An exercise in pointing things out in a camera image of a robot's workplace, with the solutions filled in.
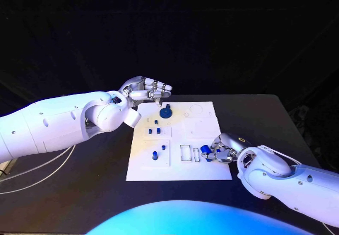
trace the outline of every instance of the glowing blue surface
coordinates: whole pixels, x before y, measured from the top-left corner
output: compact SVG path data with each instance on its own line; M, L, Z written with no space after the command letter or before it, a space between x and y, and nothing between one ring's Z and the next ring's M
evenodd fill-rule
M109 218L87 235L308 234L256 213L196 201L164 201Z

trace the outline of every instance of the table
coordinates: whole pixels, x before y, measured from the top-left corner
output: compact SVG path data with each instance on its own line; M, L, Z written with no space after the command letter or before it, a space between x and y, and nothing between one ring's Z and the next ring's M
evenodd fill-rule
M302 164L320 167L275 95L172 95L165 101L211 101L221 132L236 133ZM45 181L0 195L0 232L84 233L142 204L196 200L256 212L314 234L327 233L320 222L288 209L275 198L260 200L250 195L236 178L234 163L229 165L230 181L126 182L131 141L132 128L122 124L74 147L66 164ZM18 158L9 174L45 162L58 152ZM66 155L9 183L2 182L0 192L38 181L64 158Z

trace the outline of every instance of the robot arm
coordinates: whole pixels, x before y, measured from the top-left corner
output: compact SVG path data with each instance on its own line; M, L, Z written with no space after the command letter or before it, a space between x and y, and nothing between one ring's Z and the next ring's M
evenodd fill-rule
M41 100L0 117L0 163L28 154L51 152L139 120L131 109L142 100L161 105L171 86L149 78L129 79L119 91L90 92Z
M339 227L339 174L298 161L288 166L276 151L263 145L249 146L243 138L221 133L210 146L213 152L201 156L223 163L236 161L237 177L253 196L273 196L289 209Z

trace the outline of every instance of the white board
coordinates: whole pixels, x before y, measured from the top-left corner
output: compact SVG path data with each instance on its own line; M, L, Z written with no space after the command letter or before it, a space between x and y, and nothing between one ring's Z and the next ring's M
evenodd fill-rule
M170 104L172 112L167 119L158 115L165 104ZM162 103L161 108L154 103L142 103L136 107L141 119L133 128L125 180L230 180L227 164L216 160L206 162L200 157L200 147L204 144L210 146L220 134L211 102ZM157 160L152 160L152 151L157 152Z

